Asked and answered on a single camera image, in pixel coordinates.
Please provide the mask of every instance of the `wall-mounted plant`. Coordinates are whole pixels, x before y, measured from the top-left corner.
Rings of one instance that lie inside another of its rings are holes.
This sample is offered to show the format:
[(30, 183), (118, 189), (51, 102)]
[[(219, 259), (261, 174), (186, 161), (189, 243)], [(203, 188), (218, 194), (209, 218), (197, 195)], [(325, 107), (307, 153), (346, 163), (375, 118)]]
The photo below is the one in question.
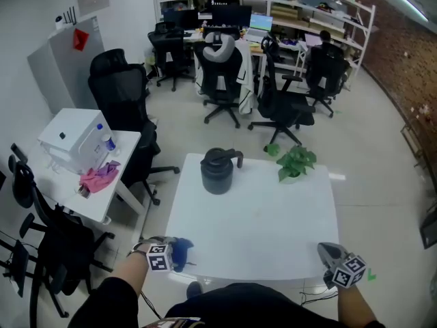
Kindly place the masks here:
[[(280, 150), (277, 143), (267, 145), (267, 153), (270, 156), (277, 156)], [(278, 171), (279, 182), (287, 177), (297, 178), (301, 174), (307, 175), (307, 168), (314, 169), (316, 161), (317, 157), (312, 151), (305, 147), (294, 146), (276, 162), (282, 167)]]

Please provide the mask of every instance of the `black hair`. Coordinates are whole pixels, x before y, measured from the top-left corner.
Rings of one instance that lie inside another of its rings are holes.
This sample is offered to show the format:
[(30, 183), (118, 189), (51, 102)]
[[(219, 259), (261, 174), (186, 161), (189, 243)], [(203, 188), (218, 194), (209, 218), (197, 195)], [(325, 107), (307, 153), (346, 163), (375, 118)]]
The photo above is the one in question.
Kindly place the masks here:
[(322, 30), (319, 34), (323, 42), (330, 42), (330, 33), (327, 30)]

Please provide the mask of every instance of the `brick wall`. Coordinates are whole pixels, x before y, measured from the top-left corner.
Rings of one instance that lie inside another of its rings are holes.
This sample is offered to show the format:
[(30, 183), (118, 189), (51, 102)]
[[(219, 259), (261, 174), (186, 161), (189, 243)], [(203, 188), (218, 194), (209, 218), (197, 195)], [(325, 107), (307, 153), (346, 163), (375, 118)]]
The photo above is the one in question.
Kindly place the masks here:
[[(357, 1), (376, 6), (374, 25), (380, 29), (370, 36), (363, 64), (418, 135), (436, 175), (437, 35), (410, 20), (385, 0)], [(420, 115), (416, 119), (419, 107), (424, 104), (430, 107), (430, 117)], [(415, 108), (414, 113), (410, 111), (411, 107)]]

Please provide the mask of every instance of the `shoe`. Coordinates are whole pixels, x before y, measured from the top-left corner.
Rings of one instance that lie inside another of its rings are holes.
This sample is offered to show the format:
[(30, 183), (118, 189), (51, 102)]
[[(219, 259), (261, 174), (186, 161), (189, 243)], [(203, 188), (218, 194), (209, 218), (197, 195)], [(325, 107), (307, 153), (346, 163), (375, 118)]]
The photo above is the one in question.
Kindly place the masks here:
[(186, 298), (191, 299), (192, 297), (196, 297), (197, 295), (203, 294), (202, 286), (199, 282), (191, 282), (188, 288), (186, 289)]

